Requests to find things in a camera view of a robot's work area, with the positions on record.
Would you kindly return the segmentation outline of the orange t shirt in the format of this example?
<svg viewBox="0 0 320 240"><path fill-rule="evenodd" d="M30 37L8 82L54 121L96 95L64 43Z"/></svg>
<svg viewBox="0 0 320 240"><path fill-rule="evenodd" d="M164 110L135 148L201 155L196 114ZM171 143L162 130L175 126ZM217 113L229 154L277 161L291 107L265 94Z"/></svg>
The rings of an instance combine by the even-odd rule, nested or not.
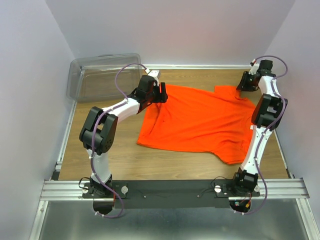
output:
<svg viewBox="0 0 320 240"><path fill-rule="evenodd" d="M228 165L241 164L253 131L255 105L236 87L213 91L168 84L165 103L147 107L137 144L166 151L211 153Z"/></svg>

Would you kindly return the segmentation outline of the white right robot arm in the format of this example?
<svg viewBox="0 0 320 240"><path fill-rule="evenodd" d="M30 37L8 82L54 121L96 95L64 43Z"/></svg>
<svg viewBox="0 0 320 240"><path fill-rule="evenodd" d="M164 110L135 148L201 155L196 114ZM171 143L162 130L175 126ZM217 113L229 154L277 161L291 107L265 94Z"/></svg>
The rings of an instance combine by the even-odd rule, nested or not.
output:
<svg viewBox="0 0 320 240"><path fill-rule="evenodd" d="M260 90L261 98L251 117L252 138L246 157L230 183L230 191L236 196L254 192L262 176L260 163L265 147L288 105L288 100L278 90L279 77L272 72L273 61L261 56L253 59L250 66L236 89L241 92Z"/></svg>

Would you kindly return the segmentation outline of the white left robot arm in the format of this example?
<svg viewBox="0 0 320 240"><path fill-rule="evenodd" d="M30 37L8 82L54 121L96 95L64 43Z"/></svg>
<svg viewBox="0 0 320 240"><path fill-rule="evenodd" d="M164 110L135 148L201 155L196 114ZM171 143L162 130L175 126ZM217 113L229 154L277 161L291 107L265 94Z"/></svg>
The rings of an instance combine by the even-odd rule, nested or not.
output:
<svg viewBox="0 0 320 240"><path fill-rule="evenodd" d="M86 149L91 168L89 186L82 191L101 198L114 196L108 151L111 149L117 125L126 118L137 115L153 103L168 99L166 84L159 82L159 70L152 70L140 78L138 87L117 104L110 107L92 107L79 134Z"/></svg>

